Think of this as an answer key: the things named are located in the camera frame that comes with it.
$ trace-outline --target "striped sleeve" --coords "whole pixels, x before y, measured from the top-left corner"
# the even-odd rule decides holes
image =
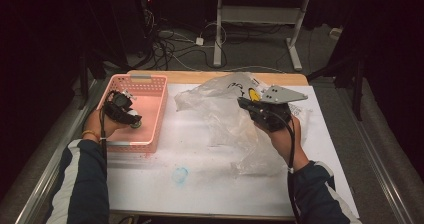
[[[90,140],[75,140],[62,153],[46,223],[108,223],[106,162]]]
[[[361,223],[336,193],[333,172],[322,162],[309,162],[294,173],[295,202],[302,223]]]

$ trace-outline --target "desk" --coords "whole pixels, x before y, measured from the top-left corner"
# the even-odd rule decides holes
[[[158,150],[154,154],[110,153],[108,187],[113,212],[215,218],[293,220],[286,173],[235,175],[230,162],[242,153],[228,146],[210,147],[209,131],[198,113],[176,112],[174,96],[222,72],[157,72],[169,76],[168,102]],[[323,160],[335,173],[337,191],[358,216],[349,186],[330,139],[313,88],[300,74],[255,74],[267,84],[291,86],[309,96],[296,105],[313,110],[304,143],[307,155]]]
[[[309,0],[303,0],[300,8],[274,8],[274,7],[253,7],[253,6],[224,6],[222,0],[218,0],[216,17],[216,38],[213,65],[221,66],[222,22],[250,22],[250,23],[271,23],[271,24],[295,24],[293,36],[286,39],[286,45],[293,68],[296,71],[302,70],[299,55],[296,50],[296,41],[302,27],[306,8]]]

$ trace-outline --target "plastic bag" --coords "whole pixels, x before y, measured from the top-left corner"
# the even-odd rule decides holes
[[[195,110],[206,121],[211,132],[209,145],[230,145],[245,150],[245,157],[231,163],[238,174],[274,175],[284,167],[284,160],[271,144],[267,134],[257,128],[249,113],[240,108],[238,97],[259,100],[268,85],[251,73],[237,72],[213,78],[204,84],[175,96],[177,111]],[[309,111],[289,104],[306,133]]]

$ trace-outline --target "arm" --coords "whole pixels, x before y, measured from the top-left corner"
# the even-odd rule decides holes
[[[268,132],[271,143],[280,156],[289,162],[291,137],[287,129]],[[334,177],[331,170],[321,162],[309,161],[300,144],[299,120],[293,116],[289,126],[295,132],[294,196],[300,210],[300,219],[305,223],[360,223],[351,213],[347,204],[334,191]]]
[[[106,137],[126,125],[105,118]],[[82,139],[63,151],[47,223],[108,223],[107,167],[99,144],[99,111],[87,119]]]

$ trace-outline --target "basket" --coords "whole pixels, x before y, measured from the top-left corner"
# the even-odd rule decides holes
[[[106,87],[97,109],[102,108],[110,91],[127,90],[136,100],[132,109],[141,115],[141,127],[116,130],[107,138],[108,152],[156,152],[168,97],[167,77],[160,75],[117,74]]]

